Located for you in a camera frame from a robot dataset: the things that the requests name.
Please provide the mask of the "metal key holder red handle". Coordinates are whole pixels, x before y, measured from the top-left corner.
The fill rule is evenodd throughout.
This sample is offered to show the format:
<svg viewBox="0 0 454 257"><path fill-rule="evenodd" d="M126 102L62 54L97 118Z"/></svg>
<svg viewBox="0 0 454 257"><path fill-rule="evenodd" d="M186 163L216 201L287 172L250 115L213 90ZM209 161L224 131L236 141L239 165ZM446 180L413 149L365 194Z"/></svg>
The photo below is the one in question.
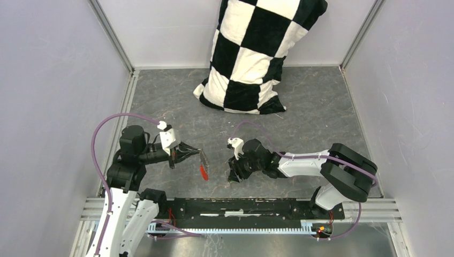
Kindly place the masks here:
<svg viewBox="0 0 454 257"><path fill-rule="evenodd" d="M202 178L205 181L208 181L209 180L209 176L208 176L209 164L208 164L208 159L207 159L206 154L204 153L203 149L199 149L199 156L200 156L200 172L201 172Z"/></svg>

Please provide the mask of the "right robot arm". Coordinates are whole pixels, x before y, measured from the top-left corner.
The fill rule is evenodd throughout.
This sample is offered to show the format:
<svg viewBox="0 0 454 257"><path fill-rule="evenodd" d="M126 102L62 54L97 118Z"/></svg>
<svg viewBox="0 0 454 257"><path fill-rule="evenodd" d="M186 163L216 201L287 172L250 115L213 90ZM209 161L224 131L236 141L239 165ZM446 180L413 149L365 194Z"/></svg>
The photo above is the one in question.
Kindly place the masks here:
<svg viewBox="0 0 454 257"><path fill-rule="evenodd" d="M242 182L254 172L272 179L323 177L328 183L315 190L309 204L315 218L324 218L347 200L366 202L371 188L378 185L376 164L341 143L317 153L293 154L271 152L258 139L231 138L228 148L234 152L228 161L231 182Z"/></svg>

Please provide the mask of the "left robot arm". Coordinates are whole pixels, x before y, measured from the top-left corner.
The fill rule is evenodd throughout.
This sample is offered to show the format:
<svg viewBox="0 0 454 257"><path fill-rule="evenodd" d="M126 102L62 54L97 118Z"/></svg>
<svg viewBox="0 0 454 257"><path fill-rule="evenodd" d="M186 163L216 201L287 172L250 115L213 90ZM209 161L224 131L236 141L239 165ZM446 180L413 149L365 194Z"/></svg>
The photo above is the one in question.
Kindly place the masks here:
<svg viewBox="0 0 454 257"><path fill-rule="evenodd" d="M170 168L200 150L181 142L170 125L150 142L139 125L122 130L119 150L107 171L103 214L87 256L134 256L154 218L168 212L164 191L146 188L139 192L149 164L167 162Z"/></svg>

